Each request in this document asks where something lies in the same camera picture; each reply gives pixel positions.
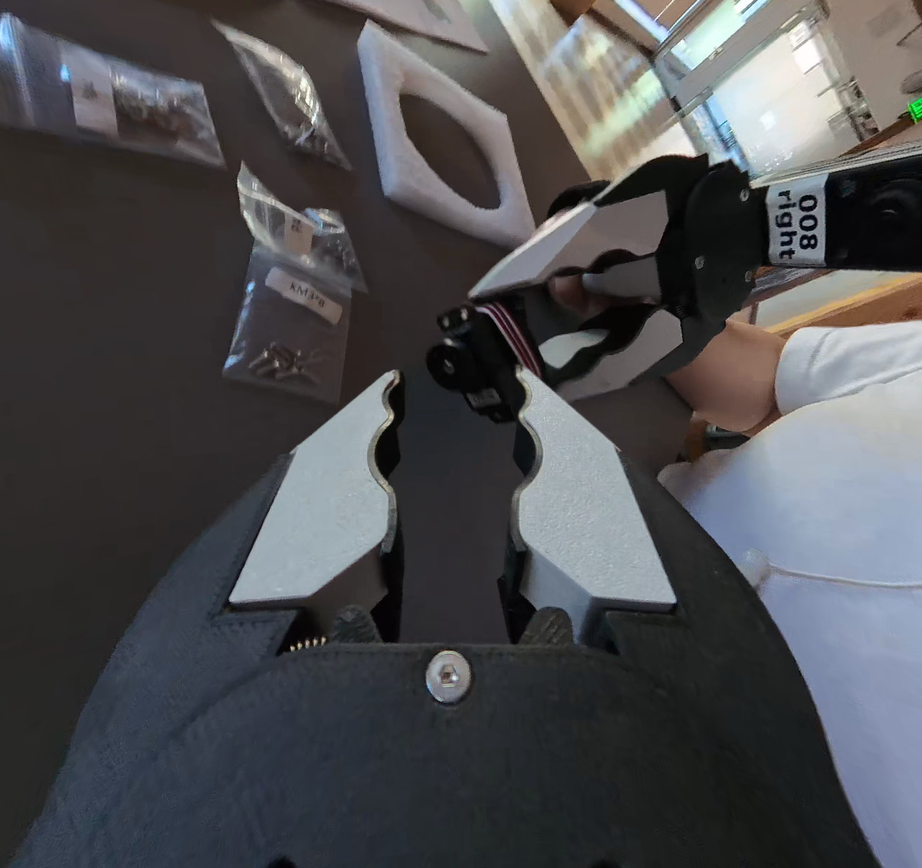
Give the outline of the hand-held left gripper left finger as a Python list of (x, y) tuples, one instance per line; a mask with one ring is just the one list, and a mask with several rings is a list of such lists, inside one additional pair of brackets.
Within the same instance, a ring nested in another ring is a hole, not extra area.
[(331, 635), (338, 613), (357, 605), (385, 641), (399, 639), (404, 564), (389, 476), (400, 459), (404, 383), (386, 371), (294, 448), (232, 608), (301, 610)]

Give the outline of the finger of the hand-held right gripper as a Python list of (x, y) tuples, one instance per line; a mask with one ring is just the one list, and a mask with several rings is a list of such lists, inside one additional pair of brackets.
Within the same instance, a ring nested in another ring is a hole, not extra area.
[(628, 388), (683, 343), (681, 320), (664, 308), (614, 307), (538, 346), (544, 378), (565, 401)]
[(472, 301), (499, 298), (542, 286), (557, 275), (587, 273), (606, 254), (630, 259), (653, 255), (667, 230), (667, 192), (659, 190), (621, 202), (609, 189), (563, 214), (494, 265), (468, 292)]

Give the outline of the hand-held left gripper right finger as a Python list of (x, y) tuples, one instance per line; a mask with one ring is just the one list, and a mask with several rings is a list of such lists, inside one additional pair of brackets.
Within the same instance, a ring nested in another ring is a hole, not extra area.
[(513, 491), (501, 575), (511, 641), (544, 608), (587, 641), (608, 612), (672, 614), (677, 598), (619, 450), (531, 370), (518, 367)]

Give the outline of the black servo motor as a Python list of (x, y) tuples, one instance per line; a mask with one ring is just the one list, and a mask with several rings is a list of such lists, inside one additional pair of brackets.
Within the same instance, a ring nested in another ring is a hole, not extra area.
[(502, 302), (464, 303), (438, 318), (442, 339), (426, 355), (440, 387), (459, 393), (472, 411), (496, 424), (514, 423), (524, 404), (518, 369), (543, 374), (522, 316)]

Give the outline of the person's right forearm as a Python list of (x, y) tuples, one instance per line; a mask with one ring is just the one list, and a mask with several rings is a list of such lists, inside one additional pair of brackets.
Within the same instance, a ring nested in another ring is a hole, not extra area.
[(752, 437), (780, 418), (776, 377), (786, 344), (765, 329), (728, 321), (666, 381), (706, 423)]

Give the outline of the person's right hand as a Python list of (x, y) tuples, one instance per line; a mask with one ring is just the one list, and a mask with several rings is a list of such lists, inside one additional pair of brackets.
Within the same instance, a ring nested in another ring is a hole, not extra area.
[(609, 307), (609, 300), (586, 289), (582, 275), (553, 277), (547, 284), (551, 298), (581, 321), (589, 321)]

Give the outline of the clear bag of silver screws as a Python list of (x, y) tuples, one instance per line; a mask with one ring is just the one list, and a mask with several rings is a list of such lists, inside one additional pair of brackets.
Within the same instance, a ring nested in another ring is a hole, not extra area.
[(306, 69), (255, 36), (216, 20), (212, 24), (230, 44), (286, 146), (350, 172), (352, 165), (333, 134)]
[(351, 314), (343, 277), (256, 243), (221, 376), (336, 404)]

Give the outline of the person's white shirt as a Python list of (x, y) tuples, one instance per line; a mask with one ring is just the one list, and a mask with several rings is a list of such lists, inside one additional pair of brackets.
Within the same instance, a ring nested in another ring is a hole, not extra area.
[(920, 866), (920, 322), (786, 342), (780, 418), (659, 480), (789, 644), (878, 861)]

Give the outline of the clear bag of tiny screws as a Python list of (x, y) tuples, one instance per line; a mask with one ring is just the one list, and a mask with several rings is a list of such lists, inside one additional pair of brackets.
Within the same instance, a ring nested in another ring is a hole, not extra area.
[(284, 205), (241, 163), (237, 174), (241, 213), (256, 244), (306, 272), (368, 293), (352, 238), (338, 212)]

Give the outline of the clear bag of nuts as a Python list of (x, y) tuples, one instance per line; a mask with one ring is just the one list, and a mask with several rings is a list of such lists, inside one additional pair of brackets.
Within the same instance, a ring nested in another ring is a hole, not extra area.
[(225, 167), (200, 83), (83, 47), (10, 12), (1, 16), (1, 123)]

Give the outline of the white foam frame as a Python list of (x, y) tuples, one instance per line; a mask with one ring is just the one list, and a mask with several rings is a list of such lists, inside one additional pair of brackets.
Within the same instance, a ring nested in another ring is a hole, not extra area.
[[(508, 251), (536, 229), (507, 116), (367, 20), (357, 54), (382, 191), (386, 198), (469, 237)], [(499, 205), (474, 205), (439, 177), (409, 138), (401, 98), (430, 102), (461, 126), (490, 165)]]

